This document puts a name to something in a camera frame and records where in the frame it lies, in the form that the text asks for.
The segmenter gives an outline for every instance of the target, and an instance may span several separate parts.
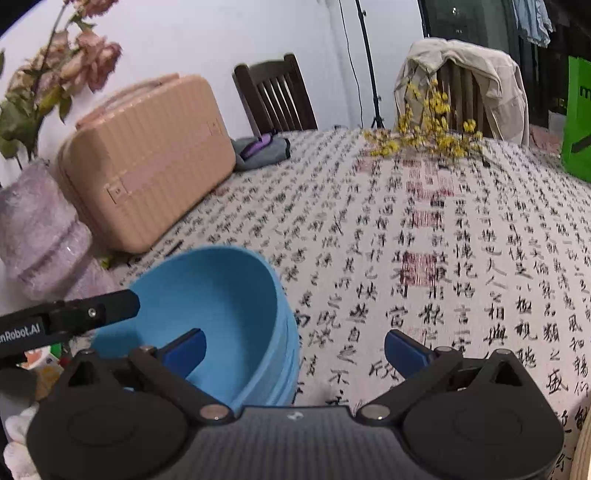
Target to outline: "hanging clothes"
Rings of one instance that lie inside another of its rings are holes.
[[[519,34],[539,47],[548,47],[554,26],[544,0],[513,0]]]

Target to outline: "tablecloth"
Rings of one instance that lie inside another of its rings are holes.
[[[590,186],[496,141],[490,167],[449,169],[415,151],[370,158],[358,130],[286,136],[290,160],[234,174],[115,268],[121,285],[199,245],[258,251],[298,324],[299,406],[356,411],[401,382],[384,357],[392,328],[469,357],[509,348],[564,426],[552,478],[567,478],[589,407]]]

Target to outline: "pink flower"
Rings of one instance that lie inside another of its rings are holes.
[[[7,92],[11,92],[19,88],[32,88],[34,77],[26,73],[27,70],[41,70],[41,64],[43,58],[45,58],[46,49],[42,48],[39,50],[35,58],[28,64],[21,66],[12,76],[8,83]],[[49,52],[45,61],[45,67],[55,69],[64,61],[66,56],[70,53],[70,44],[68,42],[68,32],[66,30],[56,32],[51,39],[51,45],[49,46]],[[49,71],[42,75],[39,81],[39,97],[43,96],[43,93],[51,90],[55,85],[59,83],[59,75],[55,71]]]
[[[121,46],[118,43],[107,43],[106,37],[99,37],[92,30],[84,30],[76,43],[80,51],[72,57],[60,70],[60,77],[67,84],[67,90],[72,95],[80,93],[84,85],[92,92],[101,90],[115,70],[121,56]]]
[[[82,18],[92,18],[95,15],[103,15],[119,0],[65,0],[73,3]]]

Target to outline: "suitcase handle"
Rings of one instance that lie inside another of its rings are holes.
[[[143,82],[135,83],[134,85],[130,85],[119,92],[116,92],[111,98],[109,98],[106,102],[96,107],[93,111],[89,114],[83,116],[80,120],[76,122],[76,128],[80,129],[85,127],[86,125],[94,122],[95,120],[99,119],[101,116],[107,113],[108,110],[113,109],[117,106],[117,104],[121,104],[124,101],[129,101],[131,98],[127,98],[131,95],[133,98],[139,90],[149,89],[154,90],[165,83],[172,82],[174,80],[178,80],[180,76],[178,73],[171,73],[169,75],[163,75],[157,79],[150,79],[144,80]]]

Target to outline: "white wall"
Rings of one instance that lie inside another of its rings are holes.
[[[62,0],[44,0],[0,38],[10,73],[47,42]],[[252,133],[232,79],[239,63],[281,59],[295,53],[319,128],[348,124],[345,90],[324,0],[121,0],[93,20],[95,31],[121,43],[116,72],[103,92],[74,100],[66,125],[57,115],[41,132],[40,154],[53,158],[76,118],[113,91],[165,73],[198,73],[212,85],[233,137]],[[13,178],[16,162],[0,162],[0,181]]]
[[[361,87],[363,125],[369,128],[375,116],[374,96],[357,6],[355,0],[341,1],[353,65]],[[337,45],[340,68],[345,80],[349,117],[352,119],[352,126],[357,126],[361,124],[359,98],[347,53],[339,0],[326,0],[326,3],[330,11],[330,23]],[[396,119],[394,84],[398,72],[411,44],[423,38],[418,0],[361,0],[361,8],[367,12],[365,24],[374,62],[378,95],[382,97],[380,114],[384,118],[386,128],[392,128]]]

